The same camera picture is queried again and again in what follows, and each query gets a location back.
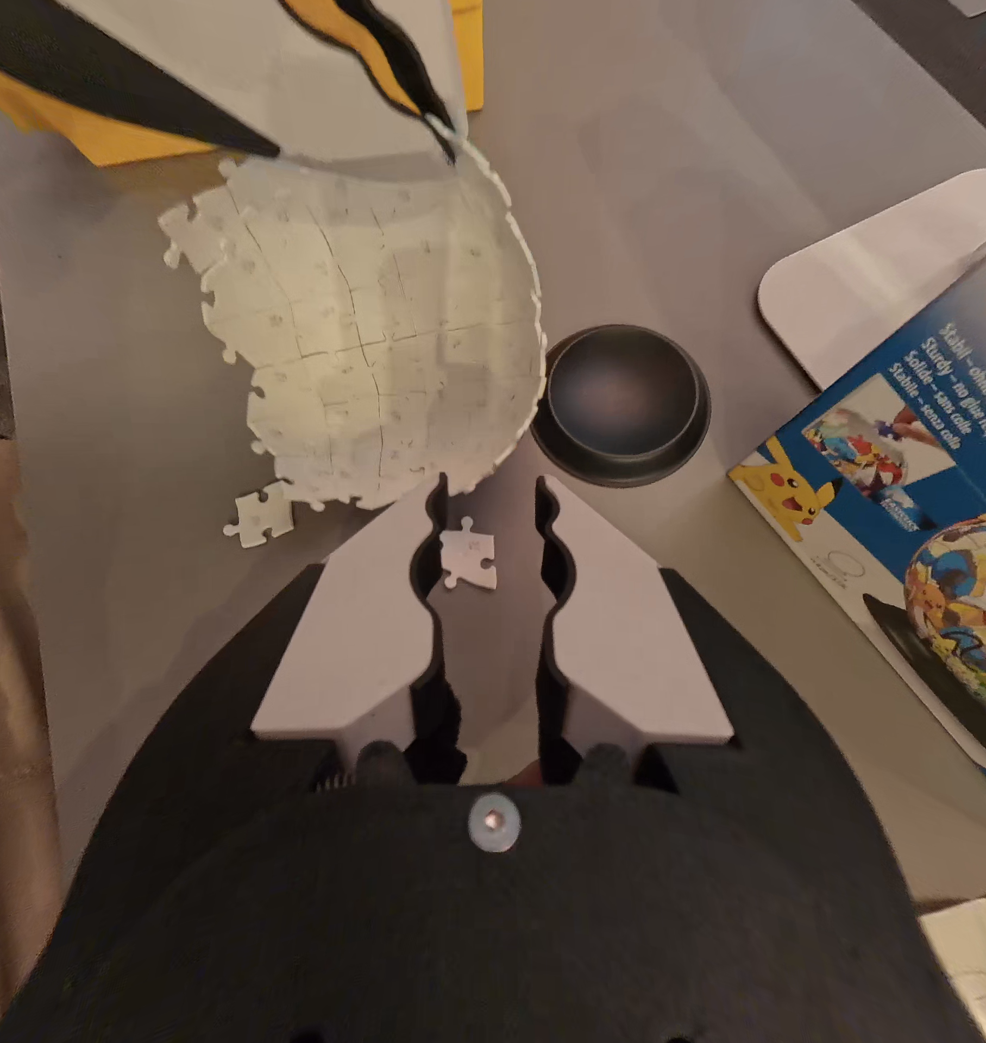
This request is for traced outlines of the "white printed paper sheet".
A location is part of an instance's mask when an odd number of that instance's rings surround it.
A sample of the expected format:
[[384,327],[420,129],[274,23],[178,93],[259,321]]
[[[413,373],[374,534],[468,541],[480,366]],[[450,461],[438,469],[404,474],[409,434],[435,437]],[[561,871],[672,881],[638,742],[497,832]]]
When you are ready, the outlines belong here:
[[986,1040],[986,897],[923,915],[922,930]]

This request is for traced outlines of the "white rounded plastic board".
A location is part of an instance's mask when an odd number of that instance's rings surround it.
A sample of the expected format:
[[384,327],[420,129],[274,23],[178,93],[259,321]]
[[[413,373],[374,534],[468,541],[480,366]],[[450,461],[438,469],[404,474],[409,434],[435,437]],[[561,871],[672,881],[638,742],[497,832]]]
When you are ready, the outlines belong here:
[[986,254],[986,168],[946,181],[777,261],[762,320],[817,393]]

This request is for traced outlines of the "person's beige garment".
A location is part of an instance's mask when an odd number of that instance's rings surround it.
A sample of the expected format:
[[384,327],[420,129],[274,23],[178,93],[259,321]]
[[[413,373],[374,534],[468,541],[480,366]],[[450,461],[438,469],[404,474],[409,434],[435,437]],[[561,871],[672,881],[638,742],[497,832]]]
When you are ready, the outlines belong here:
[[13,441],[0,438],[0,1019],[63,901],[51,745]]

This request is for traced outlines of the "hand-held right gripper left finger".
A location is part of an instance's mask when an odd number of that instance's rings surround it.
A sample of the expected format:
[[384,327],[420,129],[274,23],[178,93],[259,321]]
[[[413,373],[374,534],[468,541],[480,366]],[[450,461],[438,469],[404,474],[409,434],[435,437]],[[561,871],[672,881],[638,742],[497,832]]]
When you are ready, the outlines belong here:
[[457,784],[460,701],[429,595],[443,576],[448,478],[420,480],[322,563],[252,718],[260,739],[326,739],[355,768],[386,743],[420,783]]

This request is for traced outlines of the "partly built white puzzle ball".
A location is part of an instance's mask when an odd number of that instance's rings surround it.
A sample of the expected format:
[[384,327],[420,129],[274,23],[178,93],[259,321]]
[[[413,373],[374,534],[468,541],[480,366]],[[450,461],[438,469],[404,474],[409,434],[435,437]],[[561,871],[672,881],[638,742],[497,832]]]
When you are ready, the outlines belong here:
[[224,160],[158,217],[223,360],[251,369],[251,448],[288,502],[376,511],[431,476],[471,493],[536,416],[536,260],[489,160],[434,129],[451,157],[431,167]]

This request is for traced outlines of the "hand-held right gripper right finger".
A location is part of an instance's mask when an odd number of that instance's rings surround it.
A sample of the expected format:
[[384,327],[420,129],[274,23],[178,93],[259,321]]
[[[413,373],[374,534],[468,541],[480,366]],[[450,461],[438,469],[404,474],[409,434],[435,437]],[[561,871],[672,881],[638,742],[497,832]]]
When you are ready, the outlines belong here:
[[724,746],[725,712],[656,560],[554,476],[536,483],[553,598],[537,671],[538,759],[566,784],[600,746],[633,769],[660,744]]

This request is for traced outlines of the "round black ball stand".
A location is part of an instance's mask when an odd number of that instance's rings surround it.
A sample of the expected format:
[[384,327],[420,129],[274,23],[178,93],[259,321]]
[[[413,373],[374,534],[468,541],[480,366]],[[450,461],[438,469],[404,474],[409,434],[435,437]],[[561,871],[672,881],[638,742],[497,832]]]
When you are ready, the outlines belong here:
[[682,468],[706,439],[711,415],[706,377],[681,346],[653,330],[609,323],[548,350],[530,430],[563,472],[634,488]]

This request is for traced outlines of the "blue puzzle box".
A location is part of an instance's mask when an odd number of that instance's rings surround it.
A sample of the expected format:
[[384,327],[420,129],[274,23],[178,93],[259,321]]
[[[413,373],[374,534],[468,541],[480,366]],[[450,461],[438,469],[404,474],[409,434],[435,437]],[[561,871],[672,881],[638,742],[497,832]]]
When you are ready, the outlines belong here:
[[728,476],[986,779],[986,254]]

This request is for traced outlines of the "white puzzle piece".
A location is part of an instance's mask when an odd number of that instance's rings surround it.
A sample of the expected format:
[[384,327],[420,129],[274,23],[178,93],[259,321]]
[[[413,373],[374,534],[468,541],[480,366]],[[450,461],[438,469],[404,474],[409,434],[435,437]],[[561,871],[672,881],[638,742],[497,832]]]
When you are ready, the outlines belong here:
[[234,499],[235,519],[225,523],[223,535],[235,538],[243,549],[265,545],[294,529],[288,484],[282,480]]
[[439,534],[444,588],[453,590],[461,583],[492,592],[498,578],[495,566],[495,537],[473,529],[473,518],[464,515],[460,527]]

